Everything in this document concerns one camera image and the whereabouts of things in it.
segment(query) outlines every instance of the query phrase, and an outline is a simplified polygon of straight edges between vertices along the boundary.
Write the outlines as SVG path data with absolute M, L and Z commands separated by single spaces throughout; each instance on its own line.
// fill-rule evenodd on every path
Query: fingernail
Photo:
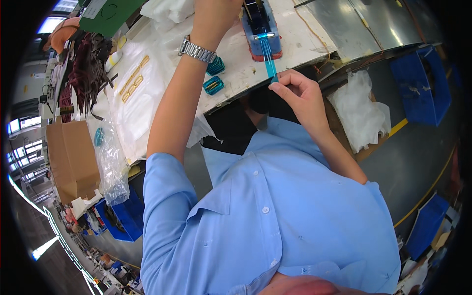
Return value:
M 273 91 L 277 91 L 280 89 L 280 85 L 277 83 L 277 82 L 274 82 L 272 84 L 270 84 L 270 88 L 273 90 Z

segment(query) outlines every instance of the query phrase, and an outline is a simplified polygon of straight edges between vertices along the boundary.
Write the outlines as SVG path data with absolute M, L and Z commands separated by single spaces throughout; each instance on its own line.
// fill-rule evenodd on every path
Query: silver wristwatch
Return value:
M 182 56 L 182 54 L 184 53 L 190 55 L 195 59 L 208 63 L 212 63 L 216 57 L 216 52 L 206 50 L 205 48 L 191 43 L 190 35 L 186 35 L 184 37 L 184 40 L 182 41 L 182 45 L 180 46 L 180 50 L 178 51 L 177 55 Z

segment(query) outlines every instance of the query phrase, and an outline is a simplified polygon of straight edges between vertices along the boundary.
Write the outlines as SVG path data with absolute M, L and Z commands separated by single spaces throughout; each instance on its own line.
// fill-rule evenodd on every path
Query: light blue button-up shirt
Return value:
M 146 162 L 146 294 L 257 294 L 276 271 L 394 292 L 400 258 L 379 186 L 329 170 L 301 125 L 268 118 L 243 156 L 203 154 L 214 188 L 198 203 L 176 158 Z

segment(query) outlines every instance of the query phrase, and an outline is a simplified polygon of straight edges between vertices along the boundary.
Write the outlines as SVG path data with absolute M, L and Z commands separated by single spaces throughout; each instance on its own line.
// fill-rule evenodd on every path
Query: label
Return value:
M 105 5 L 106 2 L 107 0 L 92 0 L 84 14 L 82 14 L 82 17 L 95 19 L 97 14 L 100 12 L 100 9 L 103 7 L 103 5 Z

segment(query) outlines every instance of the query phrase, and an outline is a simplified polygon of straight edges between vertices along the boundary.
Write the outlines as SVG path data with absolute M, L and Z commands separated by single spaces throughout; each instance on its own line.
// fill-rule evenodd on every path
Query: factory workstation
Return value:
M 422 0 L 60 0 L 30 47 L 6 161 L 57 293 L 433 280 L 467 115 Z

